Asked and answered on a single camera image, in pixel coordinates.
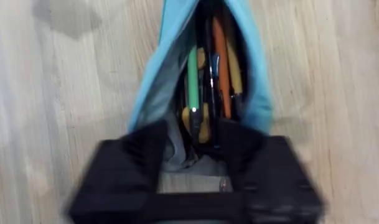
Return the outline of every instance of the pen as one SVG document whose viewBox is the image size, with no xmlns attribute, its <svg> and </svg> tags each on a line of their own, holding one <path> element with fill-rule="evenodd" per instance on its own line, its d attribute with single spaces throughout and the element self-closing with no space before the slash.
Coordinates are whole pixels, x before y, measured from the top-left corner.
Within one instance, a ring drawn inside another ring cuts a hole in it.
<svg viewBox="0 0 379 224">
<path fill-rule="evenodd" d="M 190 109 L 190 134 L 194 143 L 199 142 L 200 125 L 202 124 L 202 111 L 199 103 L 199 76 L 197 75 L 197 45 L 195 29 L 191 38 L 191 49 L 188 55 L 188 107 Z"/>
<path fill-rule="evenodd" d="M 218 80 L 220 81 L 223 111 L 225 117 L 231 119 L 232 112 L 230 97 L 230 81 L 228 71 L 228 56 L 221 15 L 221 12 L 217 12 L 216 16 L 213 17 L 213 36 L 215 40 L 215 51 L 220 56 L 220 63 L 218 65 Z"/>
<path fill-rule="evenodd" d="M 239 61 L 236 49 L 235 29 L 233 26 L 232 17 L 226 7 L 223 8 L 224 28 L 225 28 L 225 41 L 227 43 L 229 71 L 231 77 L 231 84 L 234 95 L 232 96 L 234 105 L 234 114 L 239 118 L 241 116 L 242 108 L 242 93 L 243 84 L 241 80 Z"/>
<path fill-rule="evenodd" d="M 207 17 L 205 21 L 205 42 L 204 42 L 204 51 L 206 54 L 206 63 L 205 68 L 205 86 L 207 95 L 207 104 L 208 104 L 208 116 L 210 121 L 210 132 L 214 145 L 217 144 L 217 122 L 216 120 L 220 117 L 220 112 L 217 105 L 217 96 L 216 91 L 217 86 L 217 74 L 213 66 L 213 30 L 212 30 L 212 18 Z"/>
</svg>

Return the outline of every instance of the orange pen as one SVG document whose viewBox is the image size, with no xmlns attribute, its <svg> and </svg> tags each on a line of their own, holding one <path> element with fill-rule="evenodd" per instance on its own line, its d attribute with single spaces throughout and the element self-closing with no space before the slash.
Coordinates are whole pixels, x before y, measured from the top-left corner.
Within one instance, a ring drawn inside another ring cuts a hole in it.
<svg viewBox="0 0 379 224">
<path fill-rule="evenodd" d="M 213 36 L 215 43 L 215 51 L 220 56 L 220 63 L 218 65 L 218 78 L 220 81 L 220 90 L 222 93 L 223 110 L 225 117 L 231 119 L 231 97 L 229 71 L 228 71 L 228 56 L 227 46 L 225 44 L 225 34 L 222 26 L 222 14 L 218 13 L 213 16 Z"/>
</svg>

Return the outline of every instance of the wooden floor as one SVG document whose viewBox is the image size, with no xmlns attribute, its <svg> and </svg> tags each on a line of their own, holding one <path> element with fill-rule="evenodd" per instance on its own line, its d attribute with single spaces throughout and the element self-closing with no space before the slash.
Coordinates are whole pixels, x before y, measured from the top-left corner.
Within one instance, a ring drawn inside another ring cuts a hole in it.
<svg viewBox="0 0 379 224">
<path fill-rule="evenodd" d="M 294 141 L 323 223 L 379 223 L 379 0 L 248 2 L 273 133 Z M 162 0 L 0 0 L 0 223 L 67 223 L 96 143 L 126 132 L 161 13 Z"/>
</svg>

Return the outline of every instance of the green pen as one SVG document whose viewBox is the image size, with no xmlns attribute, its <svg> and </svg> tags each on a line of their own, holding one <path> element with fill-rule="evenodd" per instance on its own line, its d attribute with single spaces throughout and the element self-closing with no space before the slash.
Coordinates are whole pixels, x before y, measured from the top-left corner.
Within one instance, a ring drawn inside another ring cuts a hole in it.
<svg viewBox="0 0 379 224">
<path fill-rule="evenodd" d="M 199 76 L 197 74 L 197 44 L 195 31 L 191 40 L 191 48 L 188 56 L 188 108 L 190 110 L 190 133 L 194 143 L 199 142 L 200 125 L 202 124 L 202 112 L 199 103 Z"/>
</svg>

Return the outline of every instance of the wooden surface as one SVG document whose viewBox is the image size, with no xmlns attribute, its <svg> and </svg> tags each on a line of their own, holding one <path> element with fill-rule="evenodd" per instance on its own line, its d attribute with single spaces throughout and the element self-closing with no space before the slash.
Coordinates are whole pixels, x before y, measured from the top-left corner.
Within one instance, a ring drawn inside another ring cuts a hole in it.
<svg viewBox="0 0 379 224">
<path fill-rule="evenodd" d="M 379 223 L 379 0 L 248 0 L 324 223 Z M 126 132 L 161 0 L 0 0 L 0 223 L 66 223 L 96 143 Z M 165 177 L 166 190 L 218 179 Z"/>
</svg>

